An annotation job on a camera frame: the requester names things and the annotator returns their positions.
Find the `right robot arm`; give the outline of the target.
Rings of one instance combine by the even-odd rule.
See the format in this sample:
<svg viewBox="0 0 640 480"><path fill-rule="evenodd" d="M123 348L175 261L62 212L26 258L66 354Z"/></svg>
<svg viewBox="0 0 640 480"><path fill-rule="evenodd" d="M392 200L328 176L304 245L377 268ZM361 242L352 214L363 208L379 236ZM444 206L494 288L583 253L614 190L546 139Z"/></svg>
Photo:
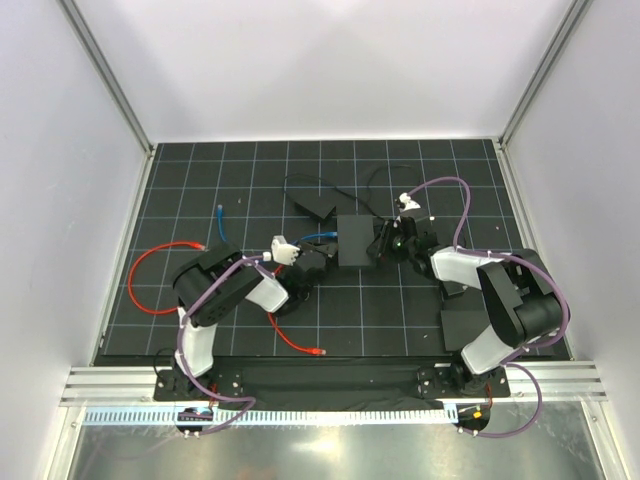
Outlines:
<svg viewBox="0 0 640 480"><path fill-rule="evenodd" d="M455 354L444 374L460 395L479 394L508 361L553 344L568 326L567 300L534 250L491 253L445 245L406 213L382 223L367 253L376 261L408 262L430 280L482 294L488 325Z"/></svg>

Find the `black network switch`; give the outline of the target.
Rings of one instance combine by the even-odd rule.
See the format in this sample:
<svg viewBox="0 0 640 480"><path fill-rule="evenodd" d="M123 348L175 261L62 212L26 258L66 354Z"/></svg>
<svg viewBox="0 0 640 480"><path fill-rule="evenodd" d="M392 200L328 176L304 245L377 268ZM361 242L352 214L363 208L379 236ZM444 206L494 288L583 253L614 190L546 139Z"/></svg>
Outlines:
<svg viewBox="0 0 640 480"><path fill-rule="evenodd" d="M375 266L368 253L375 237L372 216L339 215L336 232L340 269L371 269Z"/></svg>

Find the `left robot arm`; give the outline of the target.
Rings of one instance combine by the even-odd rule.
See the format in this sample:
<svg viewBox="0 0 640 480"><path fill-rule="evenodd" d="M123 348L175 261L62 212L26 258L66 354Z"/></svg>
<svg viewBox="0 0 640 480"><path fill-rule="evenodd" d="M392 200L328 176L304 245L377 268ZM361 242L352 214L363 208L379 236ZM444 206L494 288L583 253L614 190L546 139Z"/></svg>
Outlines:
<svg viewBox="0 0 640 480"><path fill-rule="evenodd" d="M338 259L338 243L317 238L290 243L276 235L253 256L223 242L173 275L180 317L175 362L177 389L190 400L208 395L218 324L242 302L266 312L273 326L306 302Z"/></svg>

